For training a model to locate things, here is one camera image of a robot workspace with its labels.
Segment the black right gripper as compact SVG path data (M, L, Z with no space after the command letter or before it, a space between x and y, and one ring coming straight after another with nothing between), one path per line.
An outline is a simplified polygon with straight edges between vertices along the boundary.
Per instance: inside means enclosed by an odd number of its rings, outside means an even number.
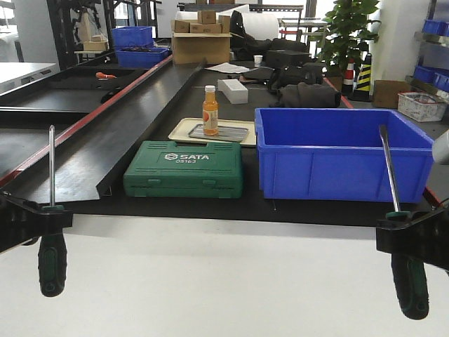
M378 221L376 248L448 271L448 203L434 211L414 212L407 220Z

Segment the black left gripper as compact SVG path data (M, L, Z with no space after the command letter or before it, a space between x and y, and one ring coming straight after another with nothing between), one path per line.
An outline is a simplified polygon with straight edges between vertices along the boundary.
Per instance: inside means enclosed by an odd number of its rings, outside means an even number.
M70 210L44 211L34 201L1 193L1 253L34 238L60 233L72 222Z

